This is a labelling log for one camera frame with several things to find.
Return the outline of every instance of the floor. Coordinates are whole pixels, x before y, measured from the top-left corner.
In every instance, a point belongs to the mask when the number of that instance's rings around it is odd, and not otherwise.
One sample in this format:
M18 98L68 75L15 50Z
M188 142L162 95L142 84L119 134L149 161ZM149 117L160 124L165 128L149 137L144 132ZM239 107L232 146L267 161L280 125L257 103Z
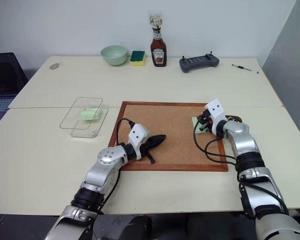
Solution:
M99 239L117 240L135 215L103 215L94 224ZM187 240L186 226L205 233L211 240L256 240L255 224L239 212L150 214L152 238ZM0 223L0 240L42 240L56 216L5 215Z

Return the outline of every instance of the gray wall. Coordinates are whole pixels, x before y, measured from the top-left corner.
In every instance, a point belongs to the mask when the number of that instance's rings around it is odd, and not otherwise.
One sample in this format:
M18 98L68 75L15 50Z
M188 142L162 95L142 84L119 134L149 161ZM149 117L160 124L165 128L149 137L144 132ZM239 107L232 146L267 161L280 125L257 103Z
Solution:
M296 1L263 70L300 130L300 0Z

